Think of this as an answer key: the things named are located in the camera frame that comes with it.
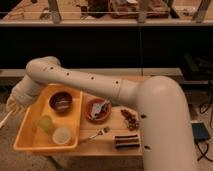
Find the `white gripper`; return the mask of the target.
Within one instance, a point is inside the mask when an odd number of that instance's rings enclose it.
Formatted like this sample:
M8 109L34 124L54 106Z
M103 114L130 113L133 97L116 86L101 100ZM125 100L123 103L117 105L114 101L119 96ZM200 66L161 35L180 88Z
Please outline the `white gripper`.
M33 104L42 91L42 86L25 75L11 90L7 99L6 111L13 114L24 112Z

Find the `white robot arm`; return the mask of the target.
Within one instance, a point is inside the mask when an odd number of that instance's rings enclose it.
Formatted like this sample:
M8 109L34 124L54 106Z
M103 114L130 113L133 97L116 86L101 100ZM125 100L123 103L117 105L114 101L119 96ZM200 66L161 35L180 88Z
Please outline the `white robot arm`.
M153 76L134 82L65 69L52 56L36 58L27 63L23 79L13 87L7 109L26 109L50 83L71 86L136 110L144 171L199 171L188 103L173 79Z

